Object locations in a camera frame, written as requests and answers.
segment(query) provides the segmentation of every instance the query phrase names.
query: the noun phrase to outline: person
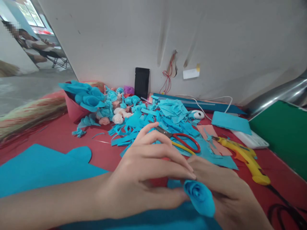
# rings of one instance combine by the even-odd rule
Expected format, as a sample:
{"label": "person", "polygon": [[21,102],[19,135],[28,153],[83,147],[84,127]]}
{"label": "person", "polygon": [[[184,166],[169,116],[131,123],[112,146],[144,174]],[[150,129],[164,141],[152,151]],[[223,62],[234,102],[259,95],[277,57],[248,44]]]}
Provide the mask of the person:
{"label": "person", "polygon": [[54,48],[53,45],[47,44],[43,41],[39,41],[31,36],[27,31],[24,29],[20,30],[20,35],[26,40],[26,44],[28,47],[32,47],[38,50],[46,51],[46,52],[55,52],[62,58],[66,58],[66,55],[62,49]]}
{"label": "person", "polygon": [[[15,38],[15,40],[18,42],[18,44],[25,50],[28,49],[28,46],[26,45],[25,41],[22,40],[19,37],[19,32],[18,30],[16,30],[15,26],[13,26],[11,23],[7,22],[7,21],[2,21],[2,23],[6,26],[6,28],[9,30],[9,32],[13,35],[13,37]],[[35,55],[35,54],[31,54],[28,53],[27,51],[25,51],[26,54],[29,56],[29,58],[34,62],[34,64],[36,65],[37,63],[40,62],[46,62],[47,58],[43,57],[42,55]]]}
{"label": "person", "polygon": [[[148,183],[171,177],[200,181],[212,191],[215,219],[222,229],[273,230],[250,187],[234,171],[197,156],[186,161],[167,136],[156,130],[148,133],[158,125],[148,124],[139,132],[114,172],[0,199],[0,229],[49,229],[174,209],[189,200],[184,190],[153,188]],[[157,140],[161,144],[152,145]]]}

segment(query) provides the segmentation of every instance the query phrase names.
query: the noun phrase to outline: white paper note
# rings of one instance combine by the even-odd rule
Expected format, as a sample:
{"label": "white paper note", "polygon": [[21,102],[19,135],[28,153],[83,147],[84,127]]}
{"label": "white paper note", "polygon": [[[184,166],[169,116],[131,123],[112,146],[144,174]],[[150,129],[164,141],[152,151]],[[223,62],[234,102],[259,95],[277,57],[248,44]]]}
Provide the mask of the white paper note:
{"label": "white paper note", "polygon": [[199,72],[197,71],[196,68],[183,71],[183,79],[189,79],[194,77],[199,77]]}

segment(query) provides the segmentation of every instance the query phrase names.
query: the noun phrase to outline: scissors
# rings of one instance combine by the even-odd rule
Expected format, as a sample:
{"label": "scissors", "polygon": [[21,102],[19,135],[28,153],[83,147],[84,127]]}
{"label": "scissors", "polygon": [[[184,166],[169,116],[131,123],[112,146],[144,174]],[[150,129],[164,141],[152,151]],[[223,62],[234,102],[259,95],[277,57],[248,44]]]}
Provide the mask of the scissors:
{"label": "scissors", "polygon": [[[178,143],[175,143],[172,141],[172,145],[175,145],[178,148],[181,148],[185,151],[187,151],[188,153],[191,153],[192,155],[195,155],[195,153],[200,153],[201,152],[201,147],[199,146],[199,144],[197,143],[196,140],[194,140],[192,137],[183,134],[183,133],[176,133],[176,134],[172,134],[169,133],[168,131],[162,129],[160,126],[157,126],[156,129],[160,132],[163,133],[164,135],[166,135],[168,138],[174,137],[176,138],[180,143],[182,143],[183,145],[180,145]],[[197,149],[193,149],[191,146],[189,146],[186,142],[184,142],[182,139],[179,138],[179,136],[183,136],[183,137],[187,137],[189,138],[191,141],[194,142],[194,144],[196,145]]]}

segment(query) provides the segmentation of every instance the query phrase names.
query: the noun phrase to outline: green board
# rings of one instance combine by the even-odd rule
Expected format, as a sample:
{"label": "green board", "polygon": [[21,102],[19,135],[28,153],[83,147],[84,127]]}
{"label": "green board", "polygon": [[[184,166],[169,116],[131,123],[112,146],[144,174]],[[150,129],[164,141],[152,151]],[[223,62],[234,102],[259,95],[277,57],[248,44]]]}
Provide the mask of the green board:
{"label": "green board", "polygon": [[277,101],[249,122],[297,174],[307,181],[307,111]]}

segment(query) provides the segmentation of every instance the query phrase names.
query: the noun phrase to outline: blue ruler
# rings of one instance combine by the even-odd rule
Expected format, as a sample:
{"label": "blue ruler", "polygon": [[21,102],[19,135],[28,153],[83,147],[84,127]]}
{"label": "blue ruler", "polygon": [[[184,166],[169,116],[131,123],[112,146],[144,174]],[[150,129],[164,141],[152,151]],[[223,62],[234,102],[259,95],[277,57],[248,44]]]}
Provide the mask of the blue ruler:
{"label": "blue ruler", "polygon": [[[192,99],[186,99],[186,98],[181,98],[181,97],[175,97],[175,96],[169,96],[169,95],[162,95],[162,94],[157,94],[154,93],[154,96],[157,97],[163,97],[163,98],[169,98],[169,99],[178,99],[181,101],[189,101],[189,102],[195,102]],[[193,109],[199,109],[197,104],[190,104],[190,103],[184,103],[182,102],[183,105],[187,108],[193,108]],[[206,104],[200,104],[199,105],[203,110],[212,110],[212,111],[219,111],[219,112],[225,112],[228,105],[227,104],[220,104],[220,103],[210,103],[210,102],[206,102]],[[245,112],[243,112],[241,109],[239,109],[237,106],[235,105],[231,105],[227,111],[228,113],[236,113],[236,114],[246,114]]]}

